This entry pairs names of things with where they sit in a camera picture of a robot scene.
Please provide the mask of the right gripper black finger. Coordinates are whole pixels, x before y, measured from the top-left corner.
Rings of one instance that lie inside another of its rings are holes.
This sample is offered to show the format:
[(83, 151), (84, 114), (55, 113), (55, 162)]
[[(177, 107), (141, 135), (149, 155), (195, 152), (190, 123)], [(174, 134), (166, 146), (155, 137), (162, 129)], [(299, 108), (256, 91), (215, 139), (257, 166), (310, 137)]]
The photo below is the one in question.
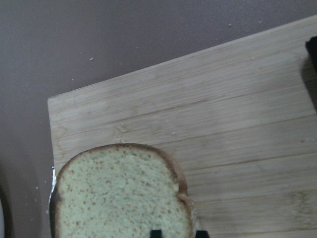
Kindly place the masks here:
[(208, 231), (196, 230), (195, 238), (210, 238)]

